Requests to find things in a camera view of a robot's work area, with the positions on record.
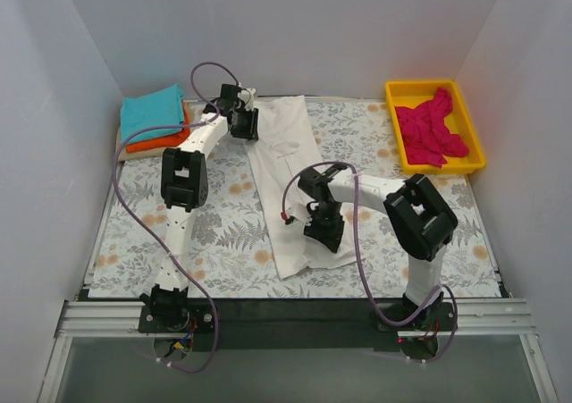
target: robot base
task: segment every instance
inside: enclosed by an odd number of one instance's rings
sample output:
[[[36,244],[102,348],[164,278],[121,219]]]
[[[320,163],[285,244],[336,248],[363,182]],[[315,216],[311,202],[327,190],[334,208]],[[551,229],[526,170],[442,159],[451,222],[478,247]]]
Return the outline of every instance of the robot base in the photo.
[[[404,320],[416,310],[416,306],[405,296],[400,301],[378,304],[377,306],[379,306],[383,314],[392,321]],[[448,302],[442,302],[442,295],[425,309],[416,320],[401,327],[393,327],[384,323],[374,312],[372,312],[371,315],[374,326],[382,333],[426,332],[429,336],[428,338],[406,337],[398,339],[401,352],[417,360],[429,359],[437,355],[439,344],[437,339],[433,336],[433,333],[451,332],[455,327],[453,305]]]

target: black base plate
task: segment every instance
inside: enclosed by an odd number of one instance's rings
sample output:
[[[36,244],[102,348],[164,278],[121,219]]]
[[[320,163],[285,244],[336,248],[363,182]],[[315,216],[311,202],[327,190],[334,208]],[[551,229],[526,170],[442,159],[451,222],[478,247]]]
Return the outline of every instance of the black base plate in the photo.
[[[377,306],[382,310],[382,312],[392,306],[392,303],[380,303]],[[450,332],[453,330],[454,319],[453,319],[453,305],[449,302],[441,302],[434,311],[431,313],[431,317],[422,324],[416,323],[416,326],[404,325],[401,327],[393,327],[382,320],[380,320],[376,315],[373,316],[377,330],[380,332],[412,332],[414,330],[427,330],[431,327],[431,330],[435,330],[437,321],[439,322],[439,330],[442,332]]]
[[[188,300],[187,310],[189,311],[189,319],[194,320],[193,323],[197,326],[195,333],[212,333],[215,329],[214,321],[212,319],[213,311],[208,304],[202,303],[192,303]],[[205,321],[205,315],[210,315],[211,320]],[[141,315],[139,316],[139,333],[155,334],[155,333],[183,333],[189,331],[189,325],[184,324],[180,329],[172,329],[165,327],[163,324],[159,323],[149,312],[147,306],[143,306],[141,309]]]
[[[379,299],[392,304],[401,299]],[[220,331],[218,349],[291,349],[291,348],[373,348],[399,352],[398,330],[379,327],[372,321],[372,307],[366,298],[216,298]],[[189,299],[189,309],[198,319],[193,351],[210,351],[213,323],[204,315],[212,314],[204,299]],[[441,330],[450,330],[452,319],[446,306],[442,311]],[[143,307],[139,332],[174,333],[155,321],[147,321]],[[399,330],[413,330],[402,327]]]

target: folded towel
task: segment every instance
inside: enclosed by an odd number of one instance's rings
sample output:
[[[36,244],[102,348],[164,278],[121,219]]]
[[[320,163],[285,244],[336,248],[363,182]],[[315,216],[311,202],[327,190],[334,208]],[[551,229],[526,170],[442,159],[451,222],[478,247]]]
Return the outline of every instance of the folded towel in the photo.
[[[182,106],[182,110],[185,115],[184,123],[189,124],[189,110],[187,110],[185,105]],[[125,149],[128,153],[136,153],[138,151],[146,151],[159,147],[177,147],[181,142],[187,139],[189,135],[190,129],[185,128],[178,133],[173,133],[172,135],[167,135],[165,137],[159,137],[155,139],[147,139],[145,141],[129,144]]]
[[[153,126],[182,124],[181,100],[184,92],[178,84],[143,97],[125,97],[121,110],[122,142],[129,135]],[[180,129],[150,130],[131,139],[128,144],[180,132]]]
[[[468,155],[463,139],[445,126],[445,117],[453,111],[453,100],[444,88],[437,88],[433,99],[414,109],[396,106],[395,111],[409,164],[432,164],[441,168],[447,163],[444,155]]]
[[[115,144],[115,150],[119,148],[122,144],[122,128],[117,130],[117,140]],[[151,150],[145,151],[138,151],[137,153],[128,153],[125,148],[119,154],[119,162],[125,162],[126,160],[133,160],[133,159],[145,159],[147,157],[161,157],[163,156],[163,152],[165,147],[153,148]]]

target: orange folded cloth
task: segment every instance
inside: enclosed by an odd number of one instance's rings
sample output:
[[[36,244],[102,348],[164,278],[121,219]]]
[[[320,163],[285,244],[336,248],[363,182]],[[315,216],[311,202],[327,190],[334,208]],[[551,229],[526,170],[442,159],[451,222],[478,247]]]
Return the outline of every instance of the orange folded cloth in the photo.
[[[182,111],[185,116],[185,124],[189,124],[189,112],[185,104],[182,104]],[[138,151],[151,150],[153,148],[159,147],[177,147],[182,141],[187,139],[190,135],[190,129],[185,128],[180,132],[173,133],[172,135],[167,135],[165,137],[147,139],[145,141],[134,142],[129,144],[125,150],[127,153],[136,153]]]

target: table surface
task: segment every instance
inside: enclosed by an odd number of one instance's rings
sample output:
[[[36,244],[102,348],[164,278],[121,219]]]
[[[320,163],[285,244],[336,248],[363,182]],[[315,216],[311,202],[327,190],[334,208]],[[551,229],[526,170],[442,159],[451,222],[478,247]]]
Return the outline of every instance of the table surface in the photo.
[[[404,178],[391,119],[383,104],[310,102],[307,110],[324,160],[355,164],[361,172]],[[213,297],[364,297],[355,264],[306,269],[278,278],[256,183],[242,141],[224,138],[207,160],[209,196],[200,208],[194,244],[180,260]],[[166,211],[160,197],[160,158],[127,162],[122,193],[135,213],[164,237]],[[499,297],[498,282],[467,179],[442,175],[431,180],[458,217],[443,262],[442,281],[458,297]],[[351,219],[351,205],[342,212]],[[407,255],[382,213],[360,208],[360,242],[366,276],[376,297],[400,297],[408,278]],[[89,288],[91,298],[136,298],[150,291],[164,252],[114,199]],[[195,288],[192,297],[202,296]]]

